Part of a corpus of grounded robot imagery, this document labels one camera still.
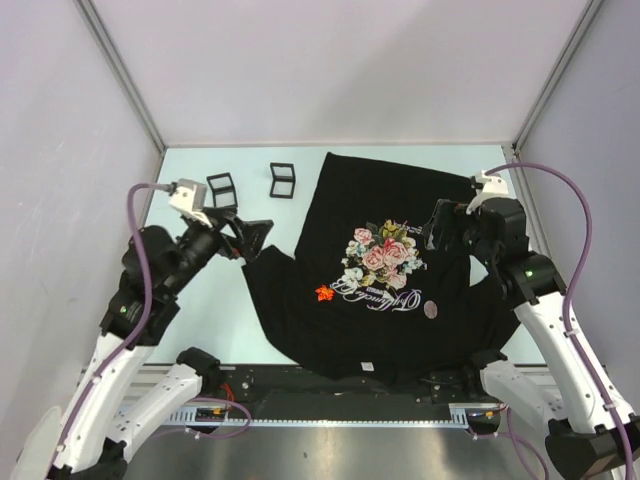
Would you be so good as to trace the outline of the red leaf brooch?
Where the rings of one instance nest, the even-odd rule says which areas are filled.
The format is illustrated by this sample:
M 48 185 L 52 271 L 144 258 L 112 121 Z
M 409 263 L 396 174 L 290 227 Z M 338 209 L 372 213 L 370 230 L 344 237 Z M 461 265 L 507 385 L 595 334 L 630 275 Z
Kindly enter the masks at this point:
M 326 285 L 322 285 L 317 288 L 315 293 L 317 295 L 318 302 L 332 301 L 335 295 L 335 291 Z

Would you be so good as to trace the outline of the round pink brooch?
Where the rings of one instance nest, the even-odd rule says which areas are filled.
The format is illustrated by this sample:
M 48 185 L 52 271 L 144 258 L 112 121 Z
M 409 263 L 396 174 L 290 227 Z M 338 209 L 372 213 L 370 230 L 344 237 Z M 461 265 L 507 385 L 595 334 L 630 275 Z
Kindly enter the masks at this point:
M 438 316 L 438 306 L 432 300 L 428 300 L 424 303 L 423 311 L 428 319 L 435 319 Z

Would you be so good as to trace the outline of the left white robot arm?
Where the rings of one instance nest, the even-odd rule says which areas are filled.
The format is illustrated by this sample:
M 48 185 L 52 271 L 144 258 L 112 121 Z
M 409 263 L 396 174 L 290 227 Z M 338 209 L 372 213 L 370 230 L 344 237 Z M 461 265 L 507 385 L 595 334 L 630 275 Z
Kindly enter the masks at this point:
M 178 238 L 157 225 L 137 229 L 122 258 L 119 288 L 100 323 L 92 358 L 66 409 L 52 408 L 29 435 L 14 479 L 121 479 L 134 455 L 177 409 L 214 397 L 220 362 L 197 347 L 125 413 L 140 368 L 180 310 L 178 296 L 216 255 L 251 261 L 273 227 L 233 209 L 205 208 Z

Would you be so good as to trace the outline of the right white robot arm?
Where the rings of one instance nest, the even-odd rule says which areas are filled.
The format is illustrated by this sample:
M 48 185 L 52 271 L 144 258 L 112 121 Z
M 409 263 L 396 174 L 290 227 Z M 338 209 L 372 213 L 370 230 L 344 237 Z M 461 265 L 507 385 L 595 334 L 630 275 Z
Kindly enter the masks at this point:
M 487 268 L 559 391 L 551 395 L 503 356 L 488 354 L 461 376 L 463 393 L 473 401 L 492 396 L 505 402 L 543 437 L 563 478 L 618 468 L 631 478 L 639 457 L 639 417 L 588 345 L 554 263 L 530 249 L 522 205 L 510 198 L 478 207 L 440 200 L 423 234 L 428 247 L 473 256 Z

